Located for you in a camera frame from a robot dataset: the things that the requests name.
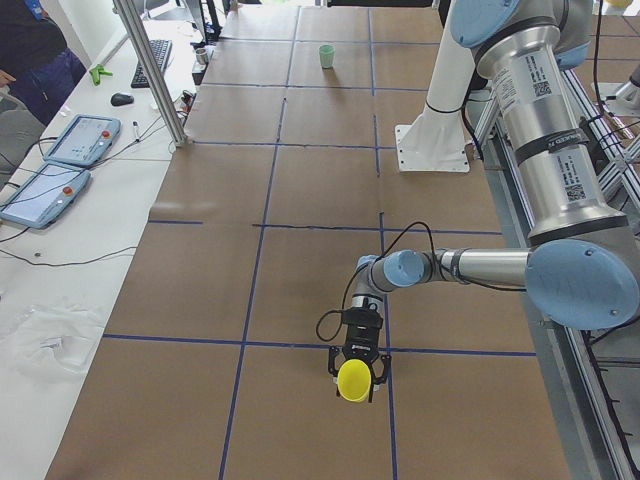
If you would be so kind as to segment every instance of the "yellow object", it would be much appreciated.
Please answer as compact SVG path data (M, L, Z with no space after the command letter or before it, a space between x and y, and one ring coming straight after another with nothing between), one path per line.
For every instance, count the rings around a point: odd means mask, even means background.
M627 8L633 3L633 0L605 0L608 4L618 8Z
M371 372L362 360L351 359L338 370L338 391L350 402L363 402L369 396Z

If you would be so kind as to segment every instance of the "blue joint cap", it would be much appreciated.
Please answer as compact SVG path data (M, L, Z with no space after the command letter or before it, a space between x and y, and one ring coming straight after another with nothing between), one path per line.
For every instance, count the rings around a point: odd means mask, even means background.
M552 320L580 330L621 325L640 308L640 286L613 252L582 240L555 240L533 252L527 293Z
M362 265L366 263L371 263L375 261L378 257L375 255L364 255L358 259L358 265L356 265L356 270L360 268Z
M384 275L396 287L410 287L424 275L424 263L420 255L412 250L402 250L384 260Z
M458 0L453 7L451 35L462 47L475 48L498 33L520 0Z
M584 45L572 48L566 52L558 53L556 55L556 62L560 70L569 70L582 65L589 55L589 44L587 42Z

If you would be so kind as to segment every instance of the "green cup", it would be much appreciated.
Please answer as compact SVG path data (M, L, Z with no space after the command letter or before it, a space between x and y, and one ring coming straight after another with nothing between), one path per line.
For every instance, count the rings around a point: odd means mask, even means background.
M333 56L336 53L336 49L333 45L322 45L320 47L320 65L322 68L333 68Z

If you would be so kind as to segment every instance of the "small device on desk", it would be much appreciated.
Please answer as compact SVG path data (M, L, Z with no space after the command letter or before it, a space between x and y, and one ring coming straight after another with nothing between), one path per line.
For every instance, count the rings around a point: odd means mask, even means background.
M169 55L171 54L171 40L150 40L149 45L153 52L153 58L156 61L156 65L162 73L167 69L169 65ZM133 80L131 80L131 88L148 88L149 80L144 74L142 65L138 62L136 72L133 74Z
M42 229L53 223L80 191L91 173L80 167L45 163L0 206L0 218Z
M76 115L44 161L90 167L102 158L119 132L120 120L116 118Z

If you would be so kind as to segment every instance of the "green object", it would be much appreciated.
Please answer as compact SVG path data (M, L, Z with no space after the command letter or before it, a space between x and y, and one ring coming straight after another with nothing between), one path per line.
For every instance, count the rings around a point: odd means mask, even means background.
M333 68L333 57L336 49L333 45L322 45L320 47L320 65L322 68Z
M107 72L104 69L104 66L100 63L97 64L95 67L93 67L91 70L89 70L89 73L91 74L91 79L93 80L94 85L100 85L100 77L102 75L106 75L107 77L113 76L113 73Z

